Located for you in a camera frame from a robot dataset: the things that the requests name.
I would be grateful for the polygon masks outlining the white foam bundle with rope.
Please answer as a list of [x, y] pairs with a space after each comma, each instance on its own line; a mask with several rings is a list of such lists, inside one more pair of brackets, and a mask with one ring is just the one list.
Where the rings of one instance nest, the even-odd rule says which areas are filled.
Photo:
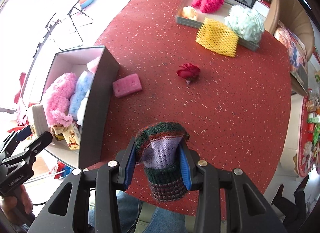
[[76, 118], [77, 118], [77, 124], [82, 126], [83, 125], [83, 122], [84, 122], [84, 116], [85, 116], [85, 111], [86, 111], [86, 105], [87, 105], [87, 101], [88, 101], [88, 98], [85, 97], [81, 103], [80, 103], [80, 107], [78, 109], [78, 112], [77, 112], [77, 115], [76, 115]]

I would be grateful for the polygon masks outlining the mint green bath pouf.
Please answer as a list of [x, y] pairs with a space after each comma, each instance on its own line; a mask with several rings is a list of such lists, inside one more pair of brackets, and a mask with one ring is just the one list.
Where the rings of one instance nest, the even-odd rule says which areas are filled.
[[239, 38], [259, 44], [264, 33], [264, 22], [255, 9], [233, 5], [225, 17], [228, 26]]

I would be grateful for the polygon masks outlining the dark grey storage box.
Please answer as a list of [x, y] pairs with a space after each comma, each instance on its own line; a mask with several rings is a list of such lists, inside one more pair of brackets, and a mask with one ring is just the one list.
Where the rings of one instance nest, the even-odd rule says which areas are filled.
[[116, 80], [120, 64], [105, 46], [58, 52], [54, 55], [43, 87], [46, 90], [64, 73], [73, 72], [79, 76], [85, 70], [86, 64], [97, 57], [100, 61], [88, 94], [81, 128], [80, 149], [71, 150], [65, 141], [56, 139], [46, 147], [49, 154], [71, 168], [88, 168], [101, 160], [104, 128], [113, 95], [112, 83]]

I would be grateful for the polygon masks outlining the floral cushion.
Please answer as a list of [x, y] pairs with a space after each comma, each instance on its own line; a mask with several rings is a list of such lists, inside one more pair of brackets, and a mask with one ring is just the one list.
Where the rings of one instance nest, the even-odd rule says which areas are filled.
[[293, 32], [285, 27], [281, 21], [278, 21], [274, 37], [287, 49], [291, 75], [294, 76], [296, 80], [304, 83], [304, 79], [308, 76], [305, 45]]

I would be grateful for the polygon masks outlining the orange fabric flower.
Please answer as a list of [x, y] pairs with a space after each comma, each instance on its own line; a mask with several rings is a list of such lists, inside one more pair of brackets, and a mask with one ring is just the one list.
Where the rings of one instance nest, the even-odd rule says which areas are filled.
[[182, 9], [181, 16], [186, 19], [197, 21], [198, 13], [192, 6], [185, 6]]

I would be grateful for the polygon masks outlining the light blue fluffy cloth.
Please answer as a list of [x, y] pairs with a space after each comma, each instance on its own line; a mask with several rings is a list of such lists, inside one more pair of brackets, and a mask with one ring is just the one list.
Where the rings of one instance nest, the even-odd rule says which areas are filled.
[[74, 94], [71, 96], [68, 114], [73, 120], [77, 120], [77, 113], [80, 108], [82, 100], [85, 98], [87, 92], [91, 88], [94, 75], [91, 72], [83, 71], [78, 78], [75, 86]]

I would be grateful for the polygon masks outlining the pink fluffy chenille cloth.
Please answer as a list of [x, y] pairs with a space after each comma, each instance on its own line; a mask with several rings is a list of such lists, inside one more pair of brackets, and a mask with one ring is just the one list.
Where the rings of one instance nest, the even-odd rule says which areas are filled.
[[73, 122], [73, 118], [68, 115], [68, 109], [76, 82], [75, 73], [66, 73], [59, 76], [44, 92], [42, 104], [48, 126], [68, 127]]

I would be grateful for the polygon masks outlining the pink sponge block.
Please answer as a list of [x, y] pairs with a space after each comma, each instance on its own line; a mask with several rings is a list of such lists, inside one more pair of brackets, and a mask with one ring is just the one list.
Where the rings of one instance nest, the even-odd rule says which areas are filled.
[[87, 69], [89, 70], [89, 72], [91, 72], [92, 74], [95, 74], [97, 71], [99, 62], [100, 62], [100, 57], [96, 57], [92, 61], [88, 62]]
[[113, 82], [113, 92], [117, 98], [121, 98], [142, 91], [142, 84], [137, 74], [131, 74]]

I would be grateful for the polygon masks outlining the black folding chair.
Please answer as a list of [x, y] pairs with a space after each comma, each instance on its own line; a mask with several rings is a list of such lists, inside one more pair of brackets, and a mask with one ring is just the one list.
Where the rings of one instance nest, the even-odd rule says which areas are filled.
[[84, 45], [79, 29], [94, 20], [81, 8], [80, 0], [53, 0], [53, 15], [45, 29], [60, 51]]

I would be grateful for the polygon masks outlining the red fabric rose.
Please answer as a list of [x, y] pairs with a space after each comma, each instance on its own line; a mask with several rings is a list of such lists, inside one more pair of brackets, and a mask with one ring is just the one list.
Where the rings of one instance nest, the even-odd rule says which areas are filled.
[[183, 78], [187, 85], [197, 80], [200, 75], [200, 68], [192, 63], [185, 63], [180, 65], [180, 68], [176, 71], [176, 75]]

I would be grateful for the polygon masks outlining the dark multicolour knit sock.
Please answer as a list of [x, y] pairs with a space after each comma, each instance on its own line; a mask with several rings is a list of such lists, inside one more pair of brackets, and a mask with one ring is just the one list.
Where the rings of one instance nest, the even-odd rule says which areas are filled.
[[144, 165], [151, 195], [158, 202], [174, 202], [185, 196], [178, 147], [189, 134], [176, 122], [159, 122], [142, 128], [135, 137], [135, 156]]

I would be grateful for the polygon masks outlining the magenta fluffy cloth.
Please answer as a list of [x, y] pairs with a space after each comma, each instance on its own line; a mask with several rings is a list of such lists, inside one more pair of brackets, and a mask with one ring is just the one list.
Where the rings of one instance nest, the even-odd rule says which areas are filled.
[[191, 6], [202, 13], [213, 13], [218, 11], [223, 4], [224, 0], [193, 0]]

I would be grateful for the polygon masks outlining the yellow foam fruit net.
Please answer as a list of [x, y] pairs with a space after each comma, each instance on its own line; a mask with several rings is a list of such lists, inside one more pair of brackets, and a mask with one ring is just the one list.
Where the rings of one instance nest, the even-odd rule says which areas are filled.
[[205, 18], [195, 41], [212, 52], [235, 57], [239, 37], [222, 22]]

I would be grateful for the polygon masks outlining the grey shallow tray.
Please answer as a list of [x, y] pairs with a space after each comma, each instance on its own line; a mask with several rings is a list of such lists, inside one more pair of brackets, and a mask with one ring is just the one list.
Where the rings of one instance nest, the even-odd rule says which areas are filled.
[[214, 20], [219, 21], [224, 24], [225, 17], [227, 17], [229, 15], [229, 10], [232, 7], [231, 3], [228, 3], [227, 1], [225, 1], [225, 3], [222, 5], [222, 7], [218, 11], [216, 11], [212, 14], [202, 13], [202, 12], [200, 12], [199, 9], [195, 9], [195, 11], [197, 12], [197, 20], [191, 20], [191, 19], [185, 18], [182, 15], [182, 12], [183, 12], [184, 7], [191, 6], [192, 1], [193, 0], [181, 0], [181, 3], [178, 6], [178, 9], [177, 9], [177, 12], [175, 15], [175, 21], [177, 24], [181, 24], [181, 25], [185, 25], [185, 26], [199, 29], [201, 27], [201, 25], [203, 24], [205, 18], [214, 19]]

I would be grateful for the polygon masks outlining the blue jeans leg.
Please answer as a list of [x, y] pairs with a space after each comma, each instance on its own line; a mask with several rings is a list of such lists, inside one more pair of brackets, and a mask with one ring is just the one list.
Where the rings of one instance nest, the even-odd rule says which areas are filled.
[[121, 232], [187, 232], [185, 216], [145, 204], [123, 191], [117, 191]]

